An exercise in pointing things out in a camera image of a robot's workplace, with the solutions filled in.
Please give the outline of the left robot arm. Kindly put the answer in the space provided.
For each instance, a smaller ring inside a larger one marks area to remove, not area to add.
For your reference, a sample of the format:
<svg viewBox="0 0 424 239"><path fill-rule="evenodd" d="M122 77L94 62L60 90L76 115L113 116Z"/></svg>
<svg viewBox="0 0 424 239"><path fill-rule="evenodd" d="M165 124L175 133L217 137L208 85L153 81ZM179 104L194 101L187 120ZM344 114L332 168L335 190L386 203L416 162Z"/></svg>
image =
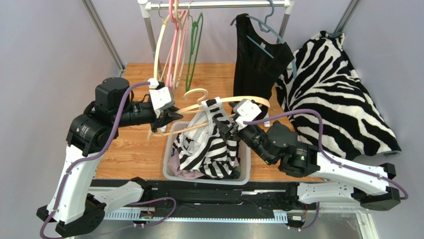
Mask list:
<svg viewBox="0 0 424 239"><path fill-rule="evenodd" d="M151 131L179 120L172 91L154 78L141 83L149 92L141 101L133 99L135 86L124 78L107 78L95 88L95 99L71 123L66 158L51 202L37 210L44 224L55 223L61 239L92 233L105 216L125 206L156 203L151 185L139 178L103 193L91 194L89 188L98 165L118 137L121 127L149 125Z"/></svg>

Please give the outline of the zebra striped tank top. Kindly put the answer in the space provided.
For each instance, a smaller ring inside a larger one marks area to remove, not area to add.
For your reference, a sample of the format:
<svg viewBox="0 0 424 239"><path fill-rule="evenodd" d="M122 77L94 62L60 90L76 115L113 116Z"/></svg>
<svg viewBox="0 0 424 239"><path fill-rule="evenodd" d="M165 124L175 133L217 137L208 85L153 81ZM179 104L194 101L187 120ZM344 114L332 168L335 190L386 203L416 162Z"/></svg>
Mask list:
<svg viewBox="0 0 424 239"><path fill-rule="evenodd" d="M234 167L239 166L238 142L224 141L213 119L229 125L231 119L219 97L202 102L203 112L197 113L188 127L205 126L177 134L168 167L185 179L228 179Z"/></svg>

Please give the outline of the cream plastic hanger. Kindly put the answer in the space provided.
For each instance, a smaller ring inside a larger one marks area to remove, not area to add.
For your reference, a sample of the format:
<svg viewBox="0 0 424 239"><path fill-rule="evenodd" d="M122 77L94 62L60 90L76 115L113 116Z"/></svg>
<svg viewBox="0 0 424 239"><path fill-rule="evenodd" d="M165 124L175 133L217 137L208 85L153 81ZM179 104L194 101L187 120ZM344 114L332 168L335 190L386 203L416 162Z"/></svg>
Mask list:
<svg viewBox="0 0 424 239"><path fill-rule="evenodd" d="M157 40L157 45L156 45L156 50L155 50L155 57L154 57L154 78L160 82L163 82L163 71L161 68L161 63L160 63L160 49L161 49L161 44L162 44L162 40L164 37L164 33L165 33L165 29L167 26L168 21L171 19L171 17L173 16L173 10L171 7L168 7L168 9L170 9L170 13L168 14L168 16L166 18L164 18L162 20L162 26L161 26L161 30L159 33L159 37Z"/></svg>

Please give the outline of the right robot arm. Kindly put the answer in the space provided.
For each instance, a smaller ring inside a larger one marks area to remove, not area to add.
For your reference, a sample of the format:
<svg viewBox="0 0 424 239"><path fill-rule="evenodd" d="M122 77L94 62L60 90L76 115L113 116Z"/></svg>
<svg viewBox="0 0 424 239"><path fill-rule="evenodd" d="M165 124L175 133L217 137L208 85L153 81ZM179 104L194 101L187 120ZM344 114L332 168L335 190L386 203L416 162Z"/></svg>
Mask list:
<svg viewBox="0 0 424 239"><path fill-rule="evenodd" d="M292 205L325 203L357 203L374 210L388 211L401 203L400 192L383 178L393 179L393 164L368 166L320 152L316 146L297 140L297 134L275 121L264 131L257 125L240 129L237 123L225 125L213 120L224 140L243 141L266 164L296 178L323 178L324 183L289 183L284 201Z"/></svg>

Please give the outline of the pink plastic hanger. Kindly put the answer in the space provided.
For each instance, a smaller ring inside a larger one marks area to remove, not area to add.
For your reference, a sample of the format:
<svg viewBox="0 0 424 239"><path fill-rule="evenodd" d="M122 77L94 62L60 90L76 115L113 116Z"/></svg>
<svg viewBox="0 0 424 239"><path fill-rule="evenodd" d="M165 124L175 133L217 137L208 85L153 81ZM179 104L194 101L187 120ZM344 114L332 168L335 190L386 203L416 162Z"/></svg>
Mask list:
<svg viewBox="0 0 424 239"><path fill-rule="evenodd" d="M174 4L174 0L170 0L169 1L169 7L172 8L172 10L174 10L173 7ZM171 22L174 24L174 35L173 35L173 40L172 40L172 44L171 44L171 48L169 51L169 64L168 64L168 71L166 73L166 85L172 89L172 80L173 80L173 75L174 75L174 64L175 64L175 57L176 57L176 52L177 52L177 30L176 30L176 20L174 17L174 13L173 16L171 17Z"/></svg>

